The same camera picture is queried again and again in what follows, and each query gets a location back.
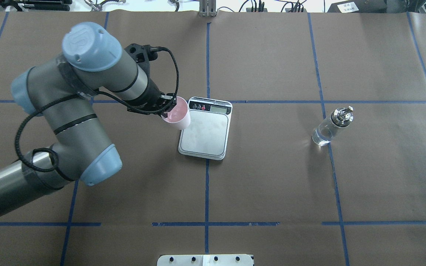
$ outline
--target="white mounting plate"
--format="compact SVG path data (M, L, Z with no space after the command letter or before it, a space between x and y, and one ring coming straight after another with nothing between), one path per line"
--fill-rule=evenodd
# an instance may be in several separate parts
M188 101L188 106L191 123L188 128L182 130L179 153L222 160L226 155L232 104L193 97Z
M157 260L157 266L254 266L253 257L247 254L163 255Z

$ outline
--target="light blue joint cap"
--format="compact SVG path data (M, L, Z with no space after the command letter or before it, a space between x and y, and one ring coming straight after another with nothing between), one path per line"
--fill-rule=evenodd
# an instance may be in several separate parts
M11 94L17 105L21 106L24 112L32 114L36 108L31 102L29 93L27 92L27 78L32 68L22 73L19 77L15 78L11 83Z
M123 162L114 144L103 150L81 174L80 180L86 185L96 185L117 173L123 167Z
M62 51L74 67L88 72L111 68L121 59L119 41L94 22L81 22L62 41Z

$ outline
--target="white label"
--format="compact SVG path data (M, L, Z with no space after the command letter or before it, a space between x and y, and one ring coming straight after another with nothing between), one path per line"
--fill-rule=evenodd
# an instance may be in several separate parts
M337 7L341 11L341 13L350 13L350 12L359 11L358 7L356 6L354 2L337 5Z

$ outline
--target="metal bottle cap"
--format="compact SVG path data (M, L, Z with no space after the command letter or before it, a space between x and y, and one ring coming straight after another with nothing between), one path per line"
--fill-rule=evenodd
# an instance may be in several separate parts
M338 108L331 114L331 120L336 126L348 126L354 119L353 111L354 109L351 106L348 106L348 108Z

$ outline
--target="kitchen scale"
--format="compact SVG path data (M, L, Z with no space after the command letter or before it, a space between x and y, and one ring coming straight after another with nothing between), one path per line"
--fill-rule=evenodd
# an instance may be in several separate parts
M188 100L191 123L180 134L179 153L223 160L230 131L230 102L192 97Z

